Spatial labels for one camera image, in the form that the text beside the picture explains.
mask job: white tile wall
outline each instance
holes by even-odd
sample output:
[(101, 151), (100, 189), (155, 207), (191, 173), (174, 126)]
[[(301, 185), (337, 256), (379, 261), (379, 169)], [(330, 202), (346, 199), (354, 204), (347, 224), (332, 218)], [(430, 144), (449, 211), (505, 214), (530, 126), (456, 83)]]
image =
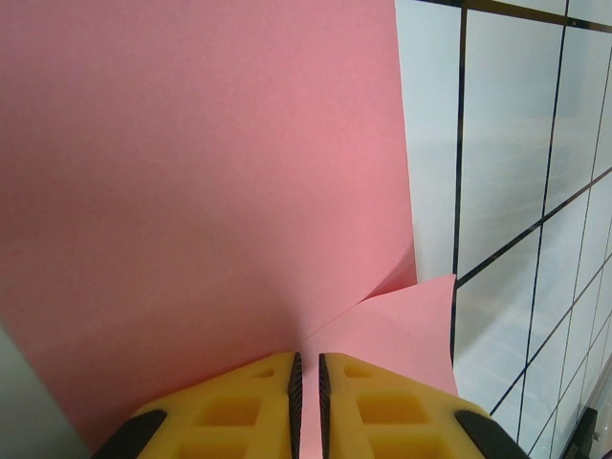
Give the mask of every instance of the white tile wall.
[(561, 391), (564, 391), (568, 383), (578, 370), (580, 363), (589, 350), (593, 317), (597, 306), (598, 293), (600, 290), (601, 276), (592, 282), (584, 294), (579, 298), (572, 310), (570, 323), (570, 335), (567, 342), (567, 353)]
[(468, 14), (458, 275), (542, 210), (561, 27)]
[(553, 454), (551, 457), (558, 458), (561, 456), (567, 444), (567, 440), (570, 438), (572, 430), (578, 421), (580, 392), (582, 390), (585, 370), (586, 361), (583, 361), (582, 365), (574, 369), (569, 375), (568, 381), (571, 381), (571, 383), (568, 385), (567, 390), (565, 391), (565, 389), (563, 389), (565, 393), (558, 404), (555, 437), (553, 440)]
[(612, 3), (610, 0), (570, 0), (568, 15), (612, 25)]
[(580, 255), (577, 292), (584, 289), (605, 258), (610, 217), (612, 217), (611, 198), (612, 174), (608, 174), (591, 188)]
[(546, 425), (539, 439), (535, 443), (533, 449), (529, 451), (529, 457), (531, 459), (550, 459), (551, 457), (551, 443), (553, 441), (553, 428), (555, 422), (555, 414)]
[(396, 14), (417, 276), (424, 282), (452, 273), (461, 11), (398, 0)]
[(527, 369), (518, 436), (518, 443), (524, 449), (531, 449), (557, 406), (568, 323), (569, 317), (566, 317)]
[(565, 13), (565, 0), (506, 0), (504, 3), (511, 3), (533, 10), (553, 12), (555, 14)]
[(518, 380), (516, 385), (504, 399), (501, 405), (495, 410), (492, 417), (504, 427), (504, 430), (516, 440), (518, 434), (518, 417), (520, 414), (520, 398), (523, 390), (523, 378)]
[(606, 363), (610, 360), (610, 354), (612, 354), (612, 333), (610, 333), (610, 323), (612, 320), (608, 319), (607, 325), (604, 325), (603, 332), (605, 333), (605, 345), (603, 346), (603, 359), (601, 360), (601, 370), (605, 367)]
[[(505, 3), (563, 14), (566, 2)], [(423, 281), (448, 273), (452, 265), (460, 9), (414, 0), (396, 0), (396, 6), (415, 249)], [(569, 9), (571, 16), (605, 22), (612, 0), (571, 0)], [(612, 174), (593, 186), (588, 215), (588, 191), (557, 212), (557, 206), (589, 184), (592, 172), (597, 177), (612, 167), (612, 84), (595, 156), (612, 34), (566, 30), (543, 203), (561, 35), (561, 26), (468, 11), (457, 274), (460, 279), (467, 273), (475, 276), (457, 291), (455, 322), (460, 395), (491, 410), (507, 393), (493, 416), (512, 435), (522, 380), (512, 384), (526, 358), (533, 358), (522, 394), (519, 443), (527, 450), (533, 447), (532, 457), (547, 459), (551, 448), (555, 457), (567, 441), (578, 412), (576, 392), (590, 390), (585, 386), (582, 391), (582, 380), (590, 384), (599, 374), (584, 359), (590, 338), (603, 337), (591, 348), (600, 354), (600, 366), (601, 357), (607, 359), (612, 351), (605, 322), (612, 293), (602, 290), (598, 303), (600, 284), (612, 285), (607, 271), (580, 297), (571, 329), (569, 315), (561, 321), (604, 259)], [(499, 257), (492, 255), (538, 222), (543, 205), (554, 215), (542, 228), (533, 298), (540, 229)], [(607, 255), (611, 252), (608, 244)], [(490, 264), (481, 264), (488, 259)], [(561, 401), (559, 387), (567, 389), (560, 392), (566, 394)], [(548, 422), (553, 413), (558, 414), (554, 444), (555, 417)]]
[(601, 369), (604, 367), (604, 365), (601, 365), (601, 361), (603, 360), (603, 348), (605, 345), (605, 329), (602, 330), (603, 333), (599, 333), (599, 331), (600, 330), (594, 332), (596, 333), (595, 342), (593, 343), (593, 347), (589, 352), (589, 357), (586, 363), (584, 385), (582, 387), (582, 393), (580, 395), (580, 412), (582, 412), (589, 397), (591, 396), (591, 392), (595, 387), (595, 383), (597, 382), (597, 379), (600, 376)]
[(605, 104), (601, 117), (600, 142), (597, 148), (597, 158), (595, 159), (595, 177), (599, 177), (603, 172), (612, 167), (612, 84), (610, 84), (610, 71), (608, 71), (608, 86), (605, 92)]
[(585, 193), (544, 224), (530, 356), (572, 305), (586, 200)]
[(0, 327), (0, 457), (88, 456), (45, 386)]
[(546, 211), (591, 180), (612, 37), (567, 29)]
[(457, 388), (486, 410), (525, 365), (537, 241), (535, 231), (457, 291)]
[(597, 302), (597, 310), (595, 311), (591, 342), (595, 339), (598, 330), (603, 326), (610, 312), (612, 312), (612, 263), (608, 261), (601, 273), (600, 298)]

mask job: grid line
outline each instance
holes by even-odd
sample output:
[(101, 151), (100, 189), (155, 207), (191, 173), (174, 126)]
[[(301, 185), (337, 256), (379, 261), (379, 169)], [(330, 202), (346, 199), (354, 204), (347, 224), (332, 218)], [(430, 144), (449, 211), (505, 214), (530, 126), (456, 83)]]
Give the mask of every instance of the grid line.
[(586, 21), (570, 17), (567, 12), (564, 15), (553, 12), (534, 10), (518, 5), (510, 5), (492, 0), (418, 0), (420, 2), (445, 5), (448, 7), (458, 7), (467, 10), (488, 12), (501, 16), (515, 17), (517, 19), (527, 19), (545, 24), (555, 24), (558, 26), (572, 27), (576, 29), (586, 29), (589, 31), (612, 33), (612, 26), (599, 22)]
[[(466, 93), (466, 38), (468, 28), (468, 10), (461, 9), (461, 29), (459, 32), (459, 94), (457, 103), (457, 158), (455, 174), (455, 221), (452, 249), (452, 273), (457, 274), (459, 266), (459, 229), (461, 217), (461, 175), (463, 167), (463, 115), (464, 96)], [(450, 361), (455, 355), (455, 322), (457, 319), (457, 286), (453, 289), (450, 307)]]
[(555, 407), (553, 408), (550, 416), (548, 417), (548, 419), (546, 420), (546, 422), (544, 423), (544, 427), (542, 428), (542, 430), (539, 432), (539, 434), (537, 435), (537, 437), (535, 438), (534, 444), (532, 445), (532, 447), (529, 449), (529, 453), (531, 454), (532, 451), (534, 450), (534, 447), (537, 445), (537, 442), (539, 440), (539, 438), (542, 436), (542, 433), (544, 432), (544, 430), (546, 429), (546, 427), (548, 426), (548, 423), (551, 422), (551, 419), (553, 419), (553, 416), (557, 413), (558, 410), (558, 406), (561, 403), (561, 401), (563, 400), (563, 397), (565, 397), (565, 394), (567, 393), (568, 389), (570, 388), (570, 385), (572, 384), (572, 382), (574, 381), (574, 379), (576, 378), (576, 375), (578, 374), (578, 372), (580, 371), (580, 368), (582, 367), (582, 364), (584, 363), (584, 361), (586, 361), (586, 357), (589, 355), (589, 352), (591, 352), (591, 349), (593, 348), (593, 344), (595, 344), (595, 341), (597, 340), (597, 338), (600, 336), (600, 333), (603, 331), (603, 329), (605, 328), (606, 325), (609, 325), (609, 320), (610, 317), (612, 316), (612, 311), (610, 311), (610, 313), (608, 313), (607, 318), (605, 319), (605, 322), (603, 323), (603, 326), (600, 328), (600, 331), (597, 333), (597, 336), (595, 338), (595, 340), (589, 344), (589, 348), (586, 351), (586, 354), (584, 354), (584, 357), (582, 358), (582, 360), (580, 361), (580, 364), (578, 365), (578, 369), (574, 372), (574, 375), (572, 375), (572, 378), (570, 379), (570, 382), (567, 384), (567, 387), (565, 387), (565, 390), (563, 391), (563, 394), (561, 395), (561, 398), (557, 401), (557, 404), (555, 404)]
[(558, 327), (561, 325), (561, 323), (563, 323), (563, 320), (565, 320), (565, 318), (570, 314), (570, 312), (572, 311), (574, 306), (580, 301), (580, 299), (582, 298), (584, 293), (591, 286), (591, 284), (597, 278), (599, 273), (601, 273), (603, 271), (603, 268), (605, 267), (605, 264), (608, 262), (608, 260), (610, 258), (612, 258), (612, 253), (610, 253), (607, 256), (607, 258), (605, 258), (605, 260), (603, 261), (603, 264), (600, 266), (600, 268), (597, 270), (597, 272), (593, 275), (593, 277), (591, 277), (591, 279), (589, 279), (589, 281), (586, 283), (586, 286), (584, 287), (584, 289), (582, 289), (580, 294), (576, 297), (576, 300), (573, 301), (572, 305), (568, 308), (567, 311), (565, 311), (563, 316), (561, 316), (561, 318), (558, 320), (558, 322), (555, 325), (555, 327), (553, 327), (553, 330), (551, 330), (551, 332), (548, 334), (546, 339), (539, 345), (539, 347), (534, 352), (534, 354), (529, 358), (529, 361), (527, 362), (527, 365), (525, 365), (525, 367), (522, 370), (520, 370), (520, 372), (518, 373), (516, 378), (514, 378), (513, 382), (510, 384), (510, 387), (508, 387), (508, 389), (506, 389), (506, 392), (504, 392), (504, 394), (501, 396), (501, 398), (495, 404), (495, 406), (492, 408), (492, 410), (490, 411), (489, 414), (493, 415), (495, 413), (495, 411), (497, 411), (497, 408), (504, 402), (504, 400), (506, 400), (506, 397), (508, 397), (508, 394), (510, 394), (510, 391), (514, 388), (516, 383), (518, 383), (518, 380), (520, 380), (521, 377), (527, 372), (527, 368), (529, 368), (531, 366), (531, 364), (534, 362), (534, 360), (539, 355), (539, 353), (542, 351), (542, 349), (544, 349), (544, 346), (546, 345), (546, 343), (548, 343), (548, 341), (551, 339), (551, 337), (553, 336), (555, 331), (558, 329)]
[[(595, 174), (595, 161), (597, 160), (597, 151), (598, 151), (598, 147), (600, 144), (601, 119), (603, 118), (603, 107), (605, 105), (605, 94), (607, 92), (608, 79), (610, 77), (610, 59), (612, 59), (612, 47), (610, 48), (610, 56), (608, 57), (608, 68), (605, 74), (605, 85), (603, 86), (603, 98), (601, 100), (600, 122), (599, 122), (598, 130), (597, 130), (597, 139), (595, 141), (595, 152), (593, 153), (593, 165), (591, 167), (591, 181), (593, 180), (593, 175)], [(589, 188), (589, 194), (588, 194), (588, 197), (586, 198), (586, 211), (584, 212), (584, 225), (582, 226), (582, 237), (580, 239), (580, 252), (579, 252), (579, 257), (578, 257), (578, 267), (576, 268), (576, 281), (574, 283), (574, 297), (576, 297), (576, 288), (578, 287), (580, 261), (582, 259), (582, 249), (584, 246), (584, 234), (586, 233), (586, 220), (589, 215), (589, 204), (591, 202), (591, 192), (592, 192), (592, 188)], [(607, 252), (607, 241), (605, 243), (605, 246), (606, 247), (603, 250), (603, 258), (605, 258), (605, 253)], [(598, 287), (597, 299), (595, 301), (595, 312), (593, 314), (593, 321), (591, 322), (591, 333), (589, 334), (589, 344), (591, 344), (591, 339), (593, 338), (593, 328), (595, 328), (595, 316), (597, 313), (598, 304), (600, 302), (601, 279), (602, 277), (600, 277), (600, 285)], [(572, 312), (570, 313), (569, 326), (567, 327), (567, 336), (565, 337), (565, 351), (563, 353), (563, 365), (561, 366), (561, 378), (559, 379), (559, 382), (558, 382), (558, 395), (557, 395), (558, 401), (560, 401), (561, 399), (561, 388), (563, 387), (563, 374), (565, 373), (565, 361), (567, 357), (567, 346), (569, 345), (569, 340), (570, 340), (570, 330), (572, 327), (573, 313), (574, 313), (574, 308), (572, 308)], [(589, 363), (589, 353), (586, 354), (586, 364), (588, 365), (588, 363)], [(584, 381), (586, 381), (586, 371), (584, 372), (584, 376), (582, 377), (582, 386), (580, 387), (580, 397), (582, 397), (582, 391), (584, 390)], [(557, 416), (558, 416), (558, 412), (557, 412), (557, 415), (555, 415), (555, 423), (553, 426), (553, 440), (552, 440), (553, 442), (555, 441), (555, 431), (557, 430)]]
[(608, 169), (603, 171), (603, 173), (599, 177), (597, 177), (595, 180), (592, 180), (590, 183), (588, 183), (587, 185), (583, 186), (581, 189), (576, 191), (569, 198), (567, 198), (565, 201), (563, 201), (561, 204), (559, 204), (556, 208), (552, 209), (550, 212), (548, 212), (546, 215), (544, 215), (544, 217), (540, 218), (537, 222), (533, 223), (531, 226), (529, 226), (528, 228), (526, 228), (525, 230), (520, 232), (510, 242), (506, 243), (503, 247), (501, 247), (500, 249), (495, 251), (494, 254), (488, 256), (485, 260), (480, 262), (476, 267), (474, 267), (469, 272), (467, 272), (464, 275), (462, 275), (459, 279), (457, 279), (457, 282), (456, 282), (457, 289), (462, 287), (462, 286), (464, 286), (468, 281), (470, 281), (473, 278), (475, 278), (480, 272), (484, 271), (485, 268), (489, 267), (490, 264), (493, 261), (495, 261), (501, 255), (503, 255), (504, 253), (509, 251), (512, 247), (514, 247), (520, 241), (525, 239), (532, 232), (534, 232), (535, 230), (540, 228), (542, 225), (544, 225), (544, 223), (546, 223), (548, 220), (553, 218), (555, 215), (557, 215), (559, 212), (561, 212), (564, 208), (566, 208), (567, 206), (572, 204), (574, 201), (576, 201), (584, 192), (586, 192), (589, 189), (591, 189), (596, 183), (601, 181), (604, 177), (606, 177), (611, 172), (612, 172), (612, 167), (609, 167)]
[[(610, 234), (611, 233), (612, 233), (612, 216), (610, 216), (610, 227), (608, 228), (608, 239), (605, 242), (605, 252), (606, 253), (608, 253), (608, 246), (610, 244)], [(601, 272), (601, 281), (603, 281), (603, 272)], [(610, 329), (608, 327), (608, 331), (605, 333), (605, 341), (603, 342), (603, 349), (605, 349), (605, 346), (607, 346), (609, 334), (610, 334)], [(601, 356), (600, 371), (601, 371), (602, 366), (603, 366), (603, 356)]]
[[(567, 11), (569, 9), (570, 0), (566, 0), (565, 2), (565, 15), (567, 15)], [(544, 215), (546, 214), (546, 197), (548, 196), (548, 184), (551, 174), (551, 162), (553, 159), (553, 140), (555, 138), (555, 126), (557, 123), (557, 105), (558, 105), (558, 90), (561, 83), (561, 68), (563, 66), (563, 48), (565, 46), (565, 31), (566, 27), (563, 26), (563, 30), (561, 32), (561, 43), (558, 51), (558, 66), (557, 66), (557, 83), (555, 85), (555, 102), (553, 104), (553, 119), (551, 120), (551, 135), (550, 141), (548, 144), (548, 159), (546, 163), (546, 180), (544, 182), (544, 196), (542, 197), (542, 211), (540, 214), (540, 220), (543, 221)], [(527, 348), (525, 350), (525, 368), (527, 368), (527, 363), (529, 361), (529, 347), (532, 342), (532, 329), (534, 326), (534, 312), (536, 310), (536, 292), (537, 292), (537, 275), (539, 273), (539, 260), (540, 255), (542, 253), (542, 238), (544, 236), (544, 223), (542, 223), (539, 227), (539, 236), (537, 238), (537, 254), (535, 256), (535, 275), (534, 275), (534, 288), (532, 291), (532, 305), (531, 312), (529, 314), (529, 329), (527, 332)], [(523, 420), (523, 404), (525, 402), (525, 384), (527, 383), (527, 377), (523, 378), (523, 386), (520, 391), (520, 405), (518, 408), (518, 428), (516, 430), (516, 441), (520, 438), (520, 426)]]
[[(567, 389), (569, 388), (569, 385), (572, 383), (572, 381), (576, 378), (576, 375), (578, 374), (578, 370), (577, 370), (574, 373), (574, 375), (572, 376), (572, 379), (571, 379), (570, 383), (568, 384), (568, 386), (561, 393), (561, 390), (562, 390), (562, 376), (563, 376), (563, 373), (564, 373), (564, 370), (565, 370), (565, 361), (566, 361), (566, 357), (567, 357), (567, 346), (568, 346), (570, 326), (571, 326), (572, 314), (573, 314), (574, 306), (578, 303), (579, 299), (584, 294), (584, 292), (595, 281), (597, 276), (602, 272), (602, 270), (605, 267), (605, 264), (610, 259), (610, 256), (605, 257), (605, 253), (604, 253), (604, 259), (603, 259), (603, 262), (602, 262), (601, 266), (598, 268), (597, 272), (593, 275), (593, 277), (591, 279), (589, 279), (589, 281), (587, 282), (587, 284), (584, 287), (584, 289), (582, 289), (582, 291), (577, 296), (576, 293), (577, 293), (577, 288), (578, 288), (579, 265), (580, 265), (580, 258), (582, 256), (582, 248), (583, 248), (583, 244), (584, 244), (584, 234), (585, 234), (585, 229), (586, 229), (586, 219), (587, 219), (587, 216), (588, 216), (588, 209), (589, 209), (589, 203), (590, 203), (590, 197), (591, 197), (591, 190), (592, 190), (592, 187), (597, 182), (599, 182), (605, 176), (607, 176), (609, 173), (612, 172), (612, 167), (610, 167), (607, 170), (603, 171), (603, 173), (599, 177), (597, 177), (595, 180), (593, 178), (594, 171), (595, 171), (595, 160), (596, 160), (596, 157), (597, 157), (597, 145), (599, 144), (599, 137), (600, 137), (600, 132), (601, 132), (601, 116), (600, 116), (600, 126), (599, 126), (599, 129), (598, 129), (598, 139), (597, 139), (597, 142), (596, 142), (596, 152), (595, 152), (594, 159), (593, 159), (593, 166), (592, 166), (592, 170), (591, 170), (591, 177), (590, 177), (591, 180), (590, 180), (590, 182), (586, 186), (583, 186), (581, 189), (576, 191), (574, 194), (572, 194), (570, 197), (568, 197), (565, 201), (560, 203), (554, 209), (552, 209), (551, 211), (546, 213), (546, 207), (545, 206), (546, 206), (546, 199), (547, 199), (548, 187), (549, 187), (549, 177), (550, 177), (550, 170), (551, 170), (551, 158), (552, 158), (552, 150), (553, 150), (553, 139), (554, 139), (554, 135), (555, 135), (556, 116), (557, 116), (557, 102), (558, 102), (558, 94), (559, 94), (560, 73), (561, 73), (561, 68), (562, 68), (563, 50), (564, 50), (564, 42), (565, 42), (566, 29), (568, 27), (570, 27), (570, 28), (578, 28), (578, 29), (584, 29), (584, 30), (590, 30), (590, 31), (597, 31), (597, 32), (602, 32), (602, 33), (612, 33), (612, 25), (605, 25), (605, 24), (600, 24), (600, 23), (597, 23), (597, 22), (580, 20), (580, 19), (568, 16), (568, 9), (569, 9), (569, 1), (570, 0), (566, 0), (565, 14), (563, 14), (563, 15), (555, 14), (555, 13), (550, 13), (550, 12), (546, 12), (546, 11), (533, 10), (533, 9), (529, 9), (529, 8), (525, 8), (525, 7), (519, 7), (519, 6), (516, 6), (516, 5), (509, 5), (509, 4), (505, 4), (505, 3), (497, 2), (497, 1), (492, 1), (492, 0), (418, 0), (418, 1), (426, 2), (426, 3), (432, 3), (432, 4), (438, 4), (438, 5), (445, 5), (445, 6), (454, 7), (454, 8), (460, 8), (461, 9), (461, 28), (460, 28), (460, 45), (459, 45), (459, 76), (458, 76), (458, 78), (459, 78), (459, 94), (458, 94), (458, 108), (457, 108), (457, 110), (458, 110), (458, 112), (457, 112), (457, 114), (458, 114), (458, 119), (457, 119), (457, 149), (456, 149), (456, 165), (455, 165), (455, 207), (454, 207), (455, 215), (454, 215), (453, 255), (452, 255), (452, 272), (455, 273), (455, 274), (458, 273), (458, 266), (459, 266), (459, 264), (458, 264), (458, 261), (459, 261), (459, 232), (460, 232), (460, 217), (461, 217), (461, 187), (462, 187), (463, 128), (464, 128), (464, 97), (465, 97), (465, 78), (466, 78), (466, 43), (467, 43), (467, 16), (468, 16), (468, 11), (481, 11), (481, 12), (485, 12), (485, 13), (497, 14), (497, 15), (508, 16), (508, 17), (514, 17), (514, 18), (518, 18), (518, 19), (526, 19), (526, 20), (535, 21), (535, 22), (539, 22), (539, 23), (554, 24), (554, 25), (559, 25), (559, 26), (562, 27), (560, 49), (559, 49), (559, 61), (558, 61), (558, 68), (557, 68), (557, 83), (556, 83), (556, 91), (555, 91), (555, 103), (554, 103), (554, 109), (553, 109), (553, 119), (552, 119), (552, 123), (551, 123), (551, 134), (550, 134), (550, 143), (549, 143), (547, 168), (546, 168), (546, 182), (545, 182), (545, 186), (544, 186), (544, 196), (543, 196), (542, 210), (541, 210), (540, 218), (535, 223), (533, 223), (531, 226), (529, 226), (528, 228), (523, 230), (521, 233), (519, 233), (514, 239), (509, 241), (506, 245), (504, 245), (498, 251), (496, 251), (495, 253), (490, 255), (488, 258), (483, 260), (480, 264), (478, 264), (476, 267), (472, 268), (469, 272), (465, 273), (460, 278), (458, 278), (456, 283), (455, 283), (455, 288), (453, 289), (453, 298), (452, 298), (452, 305), (451, 305), (450, 357), (451, 357), (451, 361), (453, 361), (453, 359), (454, 359), (454, 348), (455, 348), (455, 321), (456, 321), (456, 315), (457, 315), (456, 296), (457, 296), (458, 289), (460, 287), (462, 287), (463, 285), (465, 285), (472, 278), (477, 276), (479, 273), (481, 273), (483, 270), (485, 270), (487, 267), (489, 267), (491, 263), (493, 263), (496, 259), (498, 259), (500, 256), (502, 256), (505, 252), (509, 251), (513, 246), (518, 244), (520, 241), (525, 239), (533, 231), (535, 231), (535, 230), (539, 230), (540, 231), (539, 236), (538, 236), (537, 256), (536, 256), (536, 263), (535, 263), (535, 279), (534, 279), (534, 287), (533, 287), (533, 292), (532, 292), (532, 304), (531, 304), (531, 312), (530, 312), (529, 332), (528, 332), (528, 338), (527, 338), (527, 350), (526, 350), (526, 355), (525, 355), (525, 366), (520, 371), (520, 373), (517, 375), (517, 377), (515, 378), (513, 383), (510, 385), (508, 390), (504, 393), (504, 395), (501, 397), (501, 399), (495, 405), (495, 407), (493, 408), (493, 410), (491, 412), (491, 414), (493, 414), (495, 412), (495, 410), (507, 398), (508, 394), (515, 387), (515, 385), (520, 381), (521, 378), (523, 378), (523, 381), (522, 381), (522, 390), (521, 390), (520, 409), (519, 409), (519, 416), (518, 416), (518, 429), (517, 429), (517, 439), (518, 439), (518, 436), (520, 435), (520, 427), (521, 427), (521, 424), (522, 424), (522, 414), (523, 414), (523, 404), (524, 404), (524, 398), (525, 398), (525, 384), (526, 384), (527, 369), (530, 367), (530, 365), (534, 362), (535, 358), (539, 355), (541, 350), (544, 348), (544, 346), (551, 339), (551, 336), (557, 331), (557, 329), (561, 325), (561, 323), (569, 315), (569, 325), (568, 325), (568, 332), (567, 332), (567, 336), (566, 336), (565, 349), (564, 349), (564, 354), (563, 354), (563, 365), (562, 365), (562, 368), (561, 368), (561, 381), (559, 381), (559, 390), (558, 390), (558, 396), (557, 396), (557, 404), (556, 404), (555, 408), (553, 409), (551, 415), (549, 416), (548, 420), (544, 424), (544, 427), (539, 432), (539, 435), (537, 436), (537, 438), (536, 438), (536, 440), (534, 442), (534, 445), (531, 448), (531, 449), (533, 449), (535, 444), (537, 443), (537, 441), (541, 437), (542, 432), (544, 431), (544, 429), (550, 424), (553, 416), (555, 416), (555, 424), (554, 424), (554, 427), (553, 427), (553, 439), (554, 439), (555, 430), (557, 428), (558, 406), (560, 404), (560, 401), (565, 396), (565, 394), (567, 392)], [(606, 87), (607, 87), (607, 81), (608, 81), (608, 78), (609, 78), (609, 68), (610, 68), (610, 60), (611, 59), (612, 59), (612, 50), (611, 50), (610, 58), (608, 60), (608, 75), (606, 76), (606, 83), (605, 83)], [(601, 113), (602, 113), (604, 104), (605, 104), (605, 90), (604, 90), (603, 101), (601, 103)], [(532, 328), (533, 328), (533, 321), (534, 321), (534, 312), (535, 312), (535, 306), (536, 306), (537, 275), (538, 275), (538, 272), (539, 272), (539, 261), (540, 261), (540, 255), (541, 255), (541, 247), (542, 247), (542, 238), (543, 238), (544, 224), (548, 220), (550, 220), (553, 216), (555, 216), (557, 213), (559, 213), (561, 210), (563, 210), (565, 207), (569, 206), (572, 202), (574, 202), (576, 199), (578, 199), (586, 191), (588, 191), (588, 197), (587, 197), (586, 210), (585, 210), (585, 214), (584, 214), (584, 222), (583, 222), (583, 228), (582, 228), (582, 235), (581, 235), (581, 240), (580, 240), (579, 264), (578, 264), (577, 272), (576, 272), (576, 280), (575, 280), (575, 285), (574, 285), (572, 304), (569, 307), (569, 309), (563, 314), (563, 317), (558, 321), (558, 323), (555, 325), (555, 327), (550, 332), (550, 334), (547, 336), (547, 338), (538, 346), (538, 349), (530, 357), (529, 356), (529, 348), (530, 348), (530, 344), (531, 344)], [(597, 312), (597, 308), (598, 308), (598, 304), (599, 304), (600, 292), (601, 292), (601, 279), (600, 279), (600, 286), (599, 286), (599, 290), (598, 290), (598, 297), (597, 297), (597, 301), (596, 301), (596, 312)], [(600, 334), (601, 334), (601, 332), (603, 330), (603, 327), (605, 327), (606, 325), (608, 327), (608, 330), (606, 330), (605, 340), (607, 341), (608, 335), (609, 335), (609, 328), (610, 328), (610, 322), (611, 322), (611, 318), (610, 317), (611, 317), (611, 315), (612, 315), (612, 312), (610, 312), (607, 315), (607, 318), (606, 318), (603, 326), (600, 328), (600, 330), (599, 330), (595, 340), (593, 340), (593, 342), (589, 342), (589, 348), (588, 348), (584, 358), (580, 362), (579, 369), (580, 369), (580, 367), (585, 362), (588, 363), (588, 356), (589, 356), (589, 353), (590, 353), (590, 351), (591, 351), (591, 349), (593, 347), (593, 343), (600, 336)], [(590, 339), (592, 339), (592, 337), (593, 337), (594, 329), (595, 329), (595, 317), (593, 318), (593, 323), (591, 325), (591, 337), (590, 337)], [(581, 390), (583, 390), (583, 388), (584, 388), (584, 378), (582, 380), (582, 388), (581, 388)]]

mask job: pink paper sheet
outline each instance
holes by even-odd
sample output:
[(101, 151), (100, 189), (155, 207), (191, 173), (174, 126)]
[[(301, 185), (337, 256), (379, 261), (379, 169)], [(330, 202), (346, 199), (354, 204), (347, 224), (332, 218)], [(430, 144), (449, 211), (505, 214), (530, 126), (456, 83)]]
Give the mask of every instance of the pink paper sheet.
[(415, 282), (393, 0), (9, 0), (0, 61), (0, 320), (91, 447)]
[(348, 354), (457, 394), (449, 351), (454, 280), (447, 275), (367, 299), (306, 340), (300, 457), (321, 457), (319, 353)]

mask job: black object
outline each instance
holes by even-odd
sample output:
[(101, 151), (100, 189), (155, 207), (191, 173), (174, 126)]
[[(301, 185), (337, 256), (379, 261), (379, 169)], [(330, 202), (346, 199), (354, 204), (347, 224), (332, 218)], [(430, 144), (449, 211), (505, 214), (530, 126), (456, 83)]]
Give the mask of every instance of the black object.
[(493, 419), (468, 410), (456, 411), (455, 418), (486, 459), (529, 459)]
[(593, 446), (593, 433), (596, 423), (597, 410), (587, 407), (582, 413), (563, 454), (561, 454), (561, 459), (588, 459)]
[(299, 457), (299, 434), (302, 426), (302, 356), (295, 353), (294, 363), (291, 367), (289, 385), (289, 434), (291, 437), (291, 457)]
[(165, 411), (155, 409), (125, 421), (91, 459), (137, 459), (165, 417)]
[(318, 404), (321, 411), (321, 443), (323, 445), (323, 459), (329, 459), (329, 437), (331, 428), (332, 385), (329, 381), (329, 370), (325, 361), (325, 354), (318, 355)]

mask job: yellow foam pad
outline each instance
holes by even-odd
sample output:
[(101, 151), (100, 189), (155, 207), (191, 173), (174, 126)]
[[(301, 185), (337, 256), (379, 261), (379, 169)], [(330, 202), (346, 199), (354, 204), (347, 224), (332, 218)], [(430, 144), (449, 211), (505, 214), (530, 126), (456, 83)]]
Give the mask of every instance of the yellow foam pad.
[(294, 357), (276, 354), (143, 406), (135, 416), (167, 416), (139, 459), (290, 459)]
[(475, 404), (343, 354), (325, 354), (330, 459), (482, 459), (454, 417)]

